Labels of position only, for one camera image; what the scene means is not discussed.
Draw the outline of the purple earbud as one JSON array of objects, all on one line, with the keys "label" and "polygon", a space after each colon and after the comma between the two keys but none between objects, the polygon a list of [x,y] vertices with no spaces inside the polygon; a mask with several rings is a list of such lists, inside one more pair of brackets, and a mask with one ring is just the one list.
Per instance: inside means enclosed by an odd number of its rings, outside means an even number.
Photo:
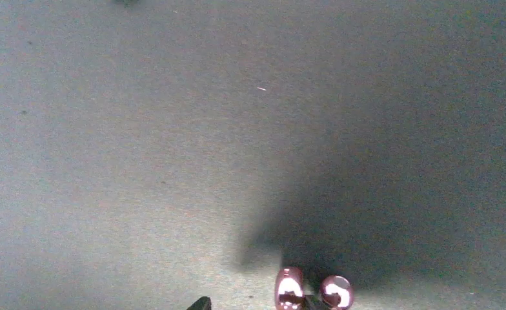
[{"label": "purple earbud", "polygon": [[327,310],[346,310],[354,304],[354,291],[350,282],[339,275],[326,277],[317,293],[304,288],[303,273],[297,267],[279,270],[274,285],[274,307],[276,310],[305,310],[305,295],[316,295],[328,307]]}]

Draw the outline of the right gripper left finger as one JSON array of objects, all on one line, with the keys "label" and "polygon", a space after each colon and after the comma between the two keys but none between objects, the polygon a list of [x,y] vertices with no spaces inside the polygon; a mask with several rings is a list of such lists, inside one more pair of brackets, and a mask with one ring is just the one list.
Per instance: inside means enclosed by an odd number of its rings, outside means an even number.
[{"label": "right gripper left finger", "polygon": [[198,298],[187,310],[212,310],[212,301],[208,296]]}]

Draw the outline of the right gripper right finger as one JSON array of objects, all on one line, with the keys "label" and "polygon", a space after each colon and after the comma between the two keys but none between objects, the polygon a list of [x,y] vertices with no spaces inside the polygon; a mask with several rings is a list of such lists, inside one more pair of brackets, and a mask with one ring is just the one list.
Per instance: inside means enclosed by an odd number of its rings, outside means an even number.
[{"label": "right gripper right finger", "polygon": [[304,309],[306,310],[327,310],[327,305],[316,295],[305,295]]}]

